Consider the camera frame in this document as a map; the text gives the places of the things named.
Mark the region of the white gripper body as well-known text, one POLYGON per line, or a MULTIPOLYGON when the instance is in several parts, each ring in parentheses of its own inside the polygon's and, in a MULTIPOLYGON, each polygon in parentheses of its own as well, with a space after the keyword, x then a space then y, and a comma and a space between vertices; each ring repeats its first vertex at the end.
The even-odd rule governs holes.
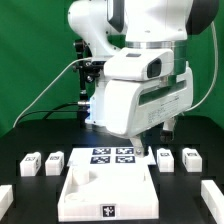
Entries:
POLYGON ((147 82, 110 80, 105 89, 106 129, 115 136, 131 138, 191 107, 193 75, 175 77, 171 86, 161 86, 161 79, 147 82))

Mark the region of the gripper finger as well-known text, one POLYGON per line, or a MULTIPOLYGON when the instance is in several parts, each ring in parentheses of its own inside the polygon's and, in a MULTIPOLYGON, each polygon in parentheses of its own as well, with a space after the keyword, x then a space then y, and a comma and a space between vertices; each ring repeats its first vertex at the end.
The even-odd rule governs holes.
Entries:
POLYGON ((170 118, 163 124, 163 128, 160 132, 160 139, 162 142, 170 142, 174 138, 175 119, 170 118))
POLYGON ((144 146, 143 146, 141 138, 139 136, 136 136, 134 138, 133 146, 134 146, 135 155, 138 157, 143 157, 144 156, 144 146))

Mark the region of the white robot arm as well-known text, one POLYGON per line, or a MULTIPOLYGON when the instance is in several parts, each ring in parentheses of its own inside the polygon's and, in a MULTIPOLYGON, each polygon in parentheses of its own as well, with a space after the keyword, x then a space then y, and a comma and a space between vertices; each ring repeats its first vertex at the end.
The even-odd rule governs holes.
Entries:
POLYGON ((83 73, 94 80, 86 123, 147 150, 146 130, 161 124, 173 137, 175 117, 193 102, 186 42, 213 24, 219 0, 77 0, 68 23, 89 47, 83 73))

